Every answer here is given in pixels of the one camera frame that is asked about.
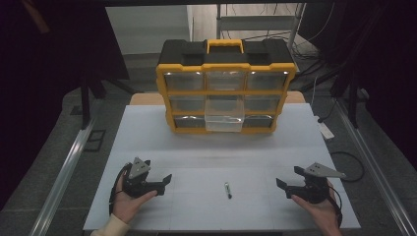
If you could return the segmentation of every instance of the yellow handle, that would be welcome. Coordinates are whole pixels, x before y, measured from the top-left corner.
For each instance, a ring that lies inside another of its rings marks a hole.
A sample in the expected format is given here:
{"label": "yellow handle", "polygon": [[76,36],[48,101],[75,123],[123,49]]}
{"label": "yellow handle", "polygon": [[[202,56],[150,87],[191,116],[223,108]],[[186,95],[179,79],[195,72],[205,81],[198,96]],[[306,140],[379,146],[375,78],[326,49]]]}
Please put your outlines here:
{"label": "yellow handle", "polygon": [[239,46],[240,52],[243,53],[241,39],[208,39],[208,53],[211,46]]}

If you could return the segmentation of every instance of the sleeve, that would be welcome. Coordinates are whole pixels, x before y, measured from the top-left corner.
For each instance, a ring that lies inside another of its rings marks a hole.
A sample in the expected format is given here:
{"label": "sleeve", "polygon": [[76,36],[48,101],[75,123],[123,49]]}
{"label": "sleeve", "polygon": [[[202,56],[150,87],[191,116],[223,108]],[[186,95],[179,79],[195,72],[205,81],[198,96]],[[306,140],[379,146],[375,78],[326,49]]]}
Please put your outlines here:
{"label": "sleeve", "polygon": [[102,228],[92,231],[90,236],[123,236],[128,230],[128,224],[111,214],[107,223]]}

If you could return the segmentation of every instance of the human hand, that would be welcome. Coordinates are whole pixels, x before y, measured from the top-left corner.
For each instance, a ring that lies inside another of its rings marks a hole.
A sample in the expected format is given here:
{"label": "human hand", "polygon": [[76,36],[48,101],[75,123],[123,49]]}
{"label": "human hand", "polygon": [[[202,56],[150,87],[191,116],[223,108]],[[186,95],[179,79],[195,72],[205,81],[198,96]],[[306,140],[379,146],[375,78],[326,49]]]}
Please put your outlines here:
{"label": "human hand", "polygon": [[157,191],[151,191],[137,199],[132,199],[125,192],[122,192],[123,178],[125,178],[126,172],[120,176],[116,186],[116,197],[114,200],[113,214],[120,220],[129,224],[129,222],[136,215],[141,205],[155,197]]}
{"label": "human hand", "polygon": [[[329,193],[334,199],[334,191],[329,189]],[[328,200],[313,205],[295,195],[292,195],[291,199],[313,217],[314,222],[325,236],[341,236],[337,223],[336,212],[333,205]]]}

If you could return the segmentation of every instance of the pen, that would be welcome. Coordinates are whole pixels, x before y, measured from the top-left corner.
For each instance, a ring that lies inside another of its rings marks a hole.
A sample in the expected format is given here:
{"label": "pen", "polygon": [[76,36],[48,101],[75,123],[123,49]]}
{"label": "pen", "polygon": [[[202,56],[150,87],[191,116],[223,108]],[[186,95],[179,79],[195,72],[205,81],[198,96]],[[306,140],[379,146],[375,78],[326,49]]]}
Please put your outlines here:
{"label": "pen", "polygon": [[229,183],[228,182],[226,182],[224,184],[224,188],[226,189],[227,198],[231,199],[232,198],[232,195],[230,194],[230,187],[229,187]]}

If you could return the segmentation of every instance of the white tabletop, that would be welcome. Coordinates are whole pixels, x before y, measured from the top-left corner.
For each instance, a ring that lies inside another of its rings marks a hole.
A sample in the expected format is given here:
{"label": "white tabletop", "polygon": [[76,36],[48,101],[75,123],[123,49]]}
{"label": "white tabletop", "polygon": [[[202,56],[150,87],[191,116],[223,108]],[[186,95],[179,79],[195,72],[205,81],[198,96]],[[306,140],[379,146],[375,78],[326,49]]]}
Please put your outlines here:
{"label": "white tabletop", "polygon": [[[275,178],[304,186],[293,171],[314,162],[334,165],[310,105],[285,104],[272,134],[174,134],[165,121],[165,107],[127,106],[85,230],[104,225],[115,178],[138,156],[150,160],[147,181],[172,180],[165,195],[144,206],[133,230],[171,232],[286,231],[315,228],[310,215],[286,199]],[[338,179],[329,179],[343,203],[342,228],[360,225]],[[224,183],[228,182],[232,199]]]}

